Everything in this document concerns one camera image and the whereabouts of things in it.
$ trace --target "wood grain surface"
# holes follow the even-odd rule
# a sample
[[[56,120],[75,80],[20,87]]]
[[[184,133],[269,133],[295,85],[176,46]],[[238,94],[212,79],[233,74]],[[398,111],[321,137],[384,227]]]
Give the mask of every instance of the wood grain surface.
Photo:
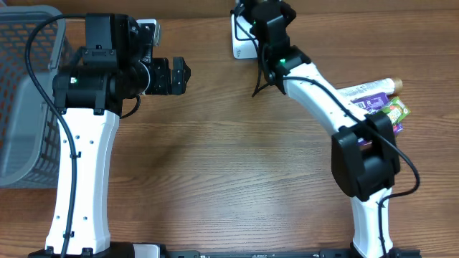
[[[202,252],[348,247],[349,198],[330,172],[330,138],[298,103],[268,88],[250,95],[252,60],[235,60],[230,21],[160,21],[156,57],[191,67],[185,95],[142,97],[122,120],[110,167],[114,241]],[[67,36],[84,43],[83,26]],[[412,114],[399,147],[421,173],[412,196],[391,201],[397,247],[457,257],[459,239],[459,11],[300,15],[291,42],[336,87],[398,76]],[[127,112],[134,105],[125,101]],[[414,183],[405,165],[395,191]],[[56,191],[0,190],[0,256],[44,246]]]
[[[299,14],[459,9],[456,0],[285,0]],[[8,0],[9,5],[45,4],[62,13],[114,12],[138,19],[210,18],[228,16],[235,0]]]

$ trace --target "wire mesh basket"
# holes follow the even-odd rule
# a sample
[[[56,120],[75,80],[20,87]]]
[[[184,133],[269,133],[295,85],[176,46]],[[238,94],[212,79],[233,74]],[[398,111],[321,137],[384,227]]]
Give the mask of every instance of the wire mesh basket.
[[[59,14],[51,6],[0,8],[0,187],[3,188],[57,186],[59,126],[27,74],[24,48],[36,25]],[[58,65],[71,52],[64,34],[65,21],[59,20],[42,29],[32,44],[32,67],[50,97]]]

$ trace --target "black bracket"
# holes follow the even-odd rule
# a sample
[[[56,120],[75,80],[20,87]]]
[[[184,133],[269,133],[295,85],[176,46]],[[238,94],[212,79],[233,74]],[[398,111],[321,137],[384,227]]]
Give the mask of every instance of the black bracket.
[[[368,115],[364,122],[396,146],[392,124],[386,114]],[[372,144],[361,148],[359,138],[370,140]],[[347,196],[368,201],[372,194],[394,185],[400,161],[394,150],[357,124],[351,128],[342,127],[332,135],[331,172]]]
[[[258,57],[265,79],[285,94],[283,77],[290,70],[310,64],[311,59],[296,46],[290,45],[287,26],[296,18],[296,12],[284,1],[265,1],[252,7],[250,33],[259,42]]]
[[[174,57],[174,68],[169,68],[167,58],[153,58],[151,75],[156,81],[145,91],[147,95],[182,95],[191,77],[191,70],[183,57]]]

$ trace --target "black cable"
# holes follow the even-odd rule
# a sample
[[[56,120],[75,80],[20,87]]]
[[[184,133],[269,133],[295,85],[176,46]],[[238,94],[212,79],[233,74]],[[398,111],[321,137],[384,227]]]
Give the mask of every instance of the black cable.
[[[238,4],[236,5],[235,7],[235,10],[232,11],[232,14],[234,14],[234,21],[235,21],[235,24],[237,27],[239,27],[239,29],[244,32],[244,34],[247,36],[248,40],[250,40],[252,43],[253,43],[253,46],[255,47],[255,51],[257,52],[257,56],[260,56],[260,53],[259,53],[259,49],[258,49],[258,45],[257,45],[257,42],[255,41],[255,39],[250,35],[249,32],[247,32],[244,28],[242,28],[242,25],[237,21],[237,18],[240,16],[240,14],[244,11],[245,7],[242,5],[242,4]],[[240,40],[237,38],[237,29],[235,28],[235,35],[236,35],[236,39],[237,40]],[[258,77],[257,77],[257,84],[255,86],[255,90],[253,91],[253,94],[252,94],[252,97],[254,97],[257,93],[259,93],[260,91],[258,90],[258,87],[260,86],[260,83],[261,83],[261,65],[260,65],[260,59],[258,60]]]
[[[396,198],[396,197],[401,197],[401,196],[407,196],[410,194],[413,194],[416,192],[416,190],[419,188],[421,184],[419,172],[417,171],[416,166],[413,164],[413,162],[406,156],[399,148],[394,146],[392,143],[390,143],[386,138],[382,137],[377,131],[373,130],[373,128],[370,128],[366,123],[360,121],[360,119],[356,118],[351,111],[349,111],[344,105],[335,97],[333,93],[331,93],[325,86],[323,86],[320,82],[317,82],[316,80],[304,78],[304,77],[284,77],[283,80],[300,80],[304,82],[309,82],[319,88],[321,88],[343,111],[344,113],[349,116],[352,120],[356,121],[360,126],[365,128],[369,133],[371,133],[374,137],[378,138],[380,141],[384,142],[387,146],[389,146],[392,150],[398,153],[398,155],[408,164],[408,166],[413,170],[413,173],[416,178],[416,183],[413,188],[411,188],[408,191],[404,191],[401,193],[394,193],[388,196],[385,196],[381,201],[378,203],[378,224],[379,224],[379,239],[381,240],[381,246],[382,250],[384,253],[384,257],[387,257],[387,252],[386,252],[386,245],[384,243],[384,237],[383,237],[383,229],[382,229],[382,208],[384,206],[384,202]]]
[[[48,104],[49,109],[59,120],[62,128],[65,131],[65,135],[67,136],[69,146],[70,146],[70,158],[72,159],[72,183],[70,187],[69,211],[67,215],[67,224],[65,226],[64,243],[62,245],[62,251],[60,253],[61,257],[65,257],[67,253],[67,248],[69,246],[69,241],[70,241],[70,235],[72,233],[73,210],[75,207],[75,195],[76,195],[76,190],[77,190],[77,151],[75,148],[75,142],[73,140],[72,133],[70,132],[70,129],[67,123],[65,122],[64,118],[61,116],[59,111],[57,111],[52,100],[48,97],[46,92],[43,90],[43,87],[40,85],[37,77],[34,74],[34,71],[32,70],[32,63],[30,62],[30,51],[32,48],[32,42],[34,41],[34,38],[36,37],[40,29],[43,29],[45,26],[47,26],[48,24],[52,22],[55,22],[59,19],[64,19],[64,18],[85,18],[85,15],[84,14],[61,14],[61,15],[57,15],[57,16],[54,16],[54,17],[51,17],[45,20],[41,24],[38,24],[37,27],[35,27],[35,29],[32,31],[32,33],[29,36],[29,39],[27,40],[26,47],[25,47],[25,65],[26,65],[27,72],[29,73],[29,76],[32,79],[32,82],[34,83],[38,92],[43,97],[44,101]]]
[[[137,112],[137,110],[138,110],[139,107],[141,106],[141,96],[137,95],[137,96],[136,96],[136,99],[137,99],[137,103],[136,103],[136,105],[134,106],[134,108],[133,108],[129,113],[123,115],[123,116],[121,117],[121,119],[130,117],[130,116],[132,116],[135,112]]]

